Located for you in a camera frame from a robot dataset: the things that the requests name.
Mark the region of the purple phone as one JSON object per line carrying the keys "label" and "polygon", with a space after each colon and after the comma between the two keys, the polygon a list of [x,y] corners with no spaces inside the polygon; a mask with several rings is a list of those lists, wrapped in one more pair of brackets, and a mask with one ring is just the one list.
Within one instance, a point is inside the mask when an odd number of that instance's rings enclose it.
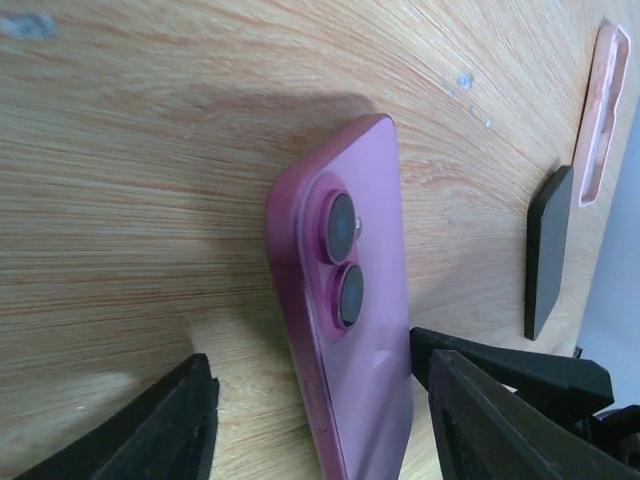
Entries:
{"label": "purple phone", "polygon": [[413,389],[393,120],[362,116],[287,168],[265,240],[324,477],[397,478]]}

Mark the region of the pink phone case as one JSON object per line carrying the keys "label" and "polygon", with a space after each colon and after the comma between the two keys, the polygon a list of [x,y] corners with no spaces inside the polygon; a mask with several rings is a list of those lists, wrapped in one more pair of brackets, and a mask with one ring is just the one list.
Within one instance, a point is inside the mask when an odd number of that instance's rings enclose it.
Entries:
{"label": "pink phone case", "polygon": [[621,26],[600,27],[573,158],[574,198],[580,208],[595,203],[600,192],[630,50],[630,39]]}

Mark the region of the black phone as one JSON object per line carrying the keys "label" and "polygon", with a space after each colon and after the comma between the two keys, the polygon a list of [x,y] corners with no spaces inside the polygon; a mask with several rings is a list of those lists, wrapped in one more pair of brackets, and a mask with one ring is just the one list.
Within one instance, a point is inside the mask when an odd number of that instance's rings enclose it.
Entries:
{"label": "black phone", "polygon": [[541,186],[527,212],[524,336],[540,335],[558,299],[567,243],[573,167],[563,165]]}

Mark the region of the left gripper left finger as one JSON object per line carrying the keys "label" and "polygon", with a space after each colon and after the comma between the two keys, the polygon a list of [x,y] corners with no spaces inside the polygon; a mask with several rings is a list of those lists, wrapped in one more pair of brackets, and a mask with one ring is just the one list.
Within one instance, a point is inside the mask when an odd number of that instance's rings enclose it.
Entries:
{"label": "left gripper left finger", "polygon": [[80,439],[21,479],[207,479],[218,430],[219,381],[188,357]]}

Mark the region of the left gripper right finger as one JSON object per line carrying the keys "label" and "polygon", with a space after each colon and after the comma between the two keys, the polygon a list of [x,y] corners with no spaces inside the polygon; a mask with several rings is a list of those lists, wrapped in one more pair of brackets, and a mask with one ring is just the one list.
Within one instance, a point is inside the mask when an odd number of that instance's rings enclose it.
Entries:
{"label": "left gripper right finger", "polygon": [[600,413],[614,395],[597,363],[418,327],[410,348],[443,478],[638,478],[639,408]]}

